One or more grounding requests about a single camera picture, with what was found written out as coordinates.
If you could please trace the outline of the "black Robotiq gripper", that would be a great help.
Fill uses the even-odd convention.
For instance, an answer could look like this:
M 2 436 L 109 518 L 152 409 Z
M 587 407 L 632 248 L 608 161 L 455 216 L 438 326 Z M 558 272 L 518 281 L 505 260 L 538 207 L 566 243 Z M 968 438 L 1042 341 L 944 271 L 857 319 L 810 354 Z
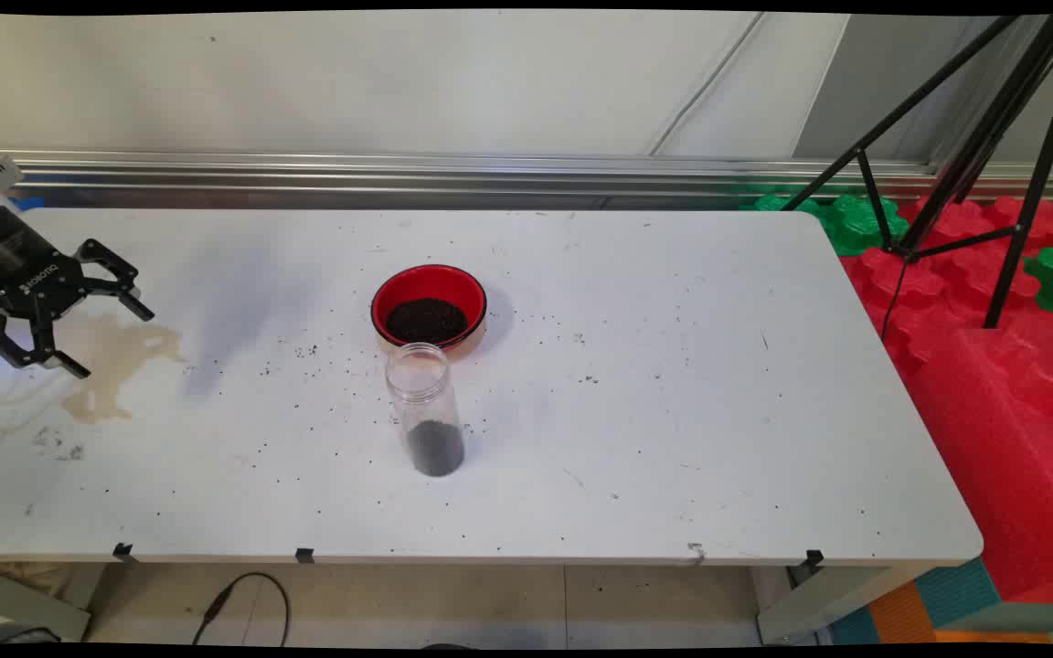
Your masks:
M 111 279 L 83 276 L 80 265 L 106 270 Z M 9 366 L 62 368 L 85 379 L 90 368 L 56 348 L 53 318 L 74 308 L 85 296 L 112 297 L 138 320 L 150 322 L 155 313 L 135 287 L 138 271 L 97 240 L 87 240 L 74 259 L 56 250 L 29 228 L 16 212 L 0 205 L 0 358 Z M 7 332 L 11 318 L 26 318 L 32 345 L 25 348 Z

